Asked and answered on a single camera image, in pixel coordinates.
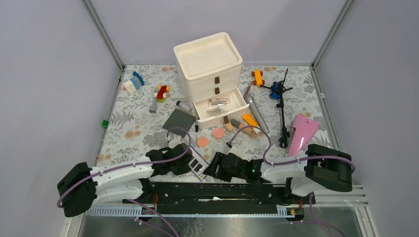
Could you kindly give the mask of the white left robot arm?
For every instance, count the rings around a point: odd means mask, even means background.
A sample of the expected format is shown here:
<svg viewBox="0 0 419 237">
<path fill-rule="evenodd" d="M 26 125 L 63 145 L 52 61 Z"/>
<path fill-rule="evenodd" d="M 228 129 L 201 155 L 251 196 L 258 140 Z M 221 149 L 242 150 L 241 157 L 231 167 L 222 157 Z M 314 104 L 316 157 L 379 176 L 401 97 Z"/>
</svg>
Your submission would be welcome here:
<svg viewBox="0 0 419 237">
<path fill-rule="evenodd" d="M 153 190 L 141 181 L 184 167 L 191 156 L 191 147 L 181 143 L 114 165 L 90 167 L 86 162 L 78 163 L 57 184 L 57 207 L 66 217 L 75 217 L 98 203 L 122 199 L 147 203 L 153 198 Z"/>
</svg>

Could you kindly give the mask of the false eyelash box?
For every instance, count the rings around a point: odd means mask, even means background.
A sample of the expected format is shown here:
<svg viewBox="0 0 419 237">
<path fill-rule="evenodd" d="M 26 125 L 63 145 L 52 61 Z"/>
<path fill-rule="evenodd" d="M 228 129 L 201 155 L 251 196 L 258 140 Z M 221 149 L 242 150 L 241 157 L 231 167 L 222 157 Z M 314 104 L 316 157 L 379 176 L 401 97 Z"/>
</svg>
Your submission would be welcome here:
<svg viewBox="0 0 419 237">
<path fill-rule="evenodd" d="M 230 106 L 231 101 L 229 96 L 219 96 L 208 99 L 208 107 Z"/>
</svg>

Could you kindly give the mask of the clear bag with tweezers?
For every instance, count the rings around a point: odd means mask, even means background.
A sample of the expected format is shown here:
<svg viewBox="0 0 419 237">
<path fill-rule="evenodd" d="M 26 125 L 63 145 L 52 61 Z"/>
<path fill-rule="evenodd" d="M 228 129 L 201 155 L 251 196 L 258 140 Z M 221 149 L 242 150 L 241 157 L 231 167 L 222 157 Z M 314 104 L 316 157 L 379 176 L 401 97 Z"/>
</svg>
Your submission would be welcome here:
<svg viewBox="0 0 419 237">
<path fill-rule="evenodd" d="M 207 110 L 207 114 L 209 115 L 209 117 L 220 116 L 220 115 L 223 115 L 227 112 L 228 112 L 227 110 L 224 110 L 221 107 L 214 107 L 212 109 Z"/>
</svg>

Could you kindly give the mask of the white drawer organizer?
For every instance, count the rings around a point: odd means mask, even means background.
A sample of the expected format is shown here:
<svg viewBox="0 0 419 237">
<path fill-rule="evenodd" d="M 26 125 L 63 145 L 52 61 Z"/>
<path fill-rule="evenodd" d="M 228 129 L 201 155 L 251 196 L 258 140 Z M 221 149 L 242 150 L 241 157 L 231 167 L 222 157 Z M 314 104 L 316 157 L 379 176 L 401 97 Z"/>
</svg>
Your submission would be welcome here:
<svg viewBox="0 0 419 237">
<path fill-rule="evenodd" d="M 249 105 L 239 91 L 243 59 L 226 32 L 179 44 L 173 48 L 180 85 L 187 102 L 199 116 L 199 129 L 224 123 L 224 117 L 238 119 L 248 113 Z M 229 96 L 228 112 L 209 117 L 208 99 Z"/>
</svg>

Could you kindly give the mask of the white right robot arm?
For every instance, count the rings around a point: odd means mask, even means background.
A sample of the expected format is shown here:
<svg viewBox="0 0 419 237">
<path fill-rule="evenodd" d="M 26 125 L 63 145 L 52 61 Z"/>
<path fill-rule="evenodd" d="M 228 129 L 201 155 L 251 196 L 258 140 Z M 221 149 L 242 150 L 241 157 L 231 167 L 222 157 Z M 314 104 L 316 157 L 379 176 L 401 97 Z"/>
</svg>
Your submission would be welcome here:
<svg viewBox="0 0 419 237">
<path fill-rule="evenodd" d="M 288 157 L 279 162 L 246 160 L 239 156 L 238 149 L 231 147 L 226 154 L 217 152 L 204 174 L 225 182 L 238 178 L 249 184 L 284 184 L 284 199 L 296 203 L 317 190 L 352 191 L 354 170 L 349 154 L 310 144 L 304 157 Z"/>
</svg>

